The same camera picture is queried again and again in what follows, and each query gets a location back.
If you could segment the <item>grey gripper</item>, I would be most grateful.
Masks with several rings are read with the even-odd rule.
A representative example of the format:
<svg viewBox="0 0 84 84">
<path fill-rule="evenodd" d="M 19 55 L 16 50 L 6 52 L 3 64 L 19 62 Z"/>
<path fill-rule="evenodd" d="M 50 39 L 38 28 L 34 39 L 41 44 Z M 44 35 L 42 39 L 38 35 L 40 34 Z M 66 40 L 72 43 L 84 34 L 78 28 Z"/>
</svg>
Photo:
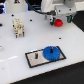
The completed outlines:
<svg viewBox="0 0 84 84">
<path fill-rule="evenodd" d="M 72 15 L 76 13 L 75 6 L 69 8 L 66 5 L 56 5 L 54 9 L 55 9 L 56 17 L 67 16 L 68 23 L 71 23 L 73 19 Z M 55 18 L 54 17 L 50 18 L 50 25 L 53 25 L 54 23 L 55 23 Z"/>
</svg>

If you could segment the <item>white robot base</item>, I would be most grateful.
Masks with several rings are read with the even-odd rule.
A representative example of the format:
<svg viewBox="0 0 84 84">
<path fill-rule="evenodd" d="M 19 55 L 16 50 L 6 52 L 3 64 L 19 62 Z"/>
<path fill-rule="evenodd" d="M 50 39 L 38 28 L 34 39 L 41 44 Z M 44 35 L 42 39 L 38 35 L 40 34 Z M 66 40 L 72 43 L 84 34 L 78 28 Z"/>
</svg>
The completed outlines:
<svg viewBox="0 0 84 84">
<path fill-rule="evenodd" d="M 5 9 L 7 13 L 24 12 L 27 10 L 26 0 L 6 0 Z"/>
</svg>

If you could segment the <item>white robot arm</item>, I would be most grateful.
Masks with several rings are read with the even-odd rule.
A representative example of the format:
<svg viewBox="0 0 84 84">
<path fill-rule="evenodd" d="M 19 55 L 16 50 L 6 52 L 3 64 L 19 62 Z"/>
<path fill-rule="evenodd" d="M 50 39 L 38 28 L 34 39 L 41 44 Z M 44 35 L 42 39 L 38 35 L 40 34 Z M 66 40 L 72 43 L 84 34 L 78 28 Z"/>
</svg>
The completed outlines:
<svg viewBox="0 0 84 84">
<path fill-rule="evenodd" d="M 42 0 L 42 12 L 50 12 L 50 24 L 53 25 L 57 17 L 66 16 L 70 23 L 76 14 L 75 0 Z"/>
</svg>

